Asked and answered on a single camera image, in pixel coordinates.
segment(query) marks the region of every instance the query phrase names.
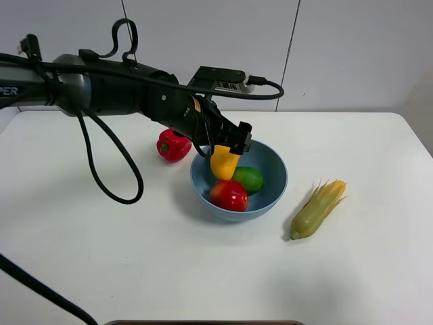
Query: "ear of corn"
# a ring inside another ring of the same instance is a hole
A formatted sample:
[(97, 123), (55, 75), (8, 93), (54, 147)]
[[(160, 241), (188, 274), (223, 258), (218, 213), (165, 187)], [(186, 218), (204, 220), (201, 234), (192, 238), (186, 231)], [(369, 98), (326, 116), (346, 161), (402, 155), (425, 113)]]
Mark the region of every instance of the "ear of corn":
[(317, 186), (309, 201), (292, 221), (292, 240), (306, 238), (313, 235), (323, 220), (331, 211), (339, 205), (344, 198), (341, 198), (346, 189), (343, 181), (327, 182), (323, 186)]

